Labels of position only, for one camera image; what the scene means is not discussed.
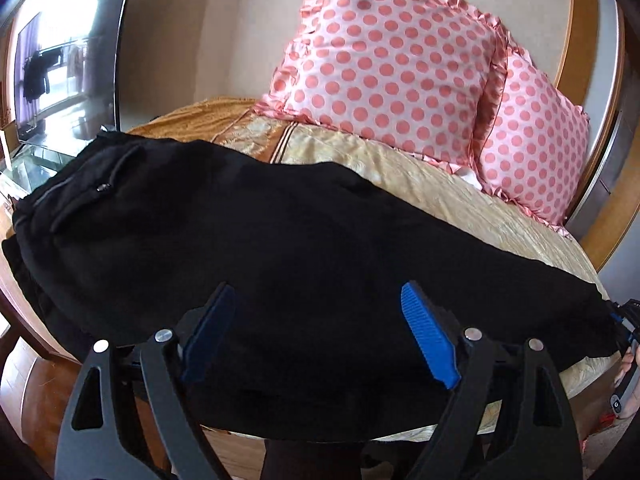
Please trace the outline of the person's right hand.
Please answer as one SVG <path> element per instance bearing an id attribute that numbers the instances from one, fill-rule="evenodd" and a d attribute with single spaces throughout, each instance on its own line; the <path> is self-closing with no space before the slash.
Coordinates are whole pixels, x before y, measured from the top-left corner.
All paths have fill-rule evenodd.
<path id="1" fill-rule="evenodd" d="M 639 347 L 630 347 L 620 362 L 611 406 L 620 419 L 634 416 L 639 409 Z"/>

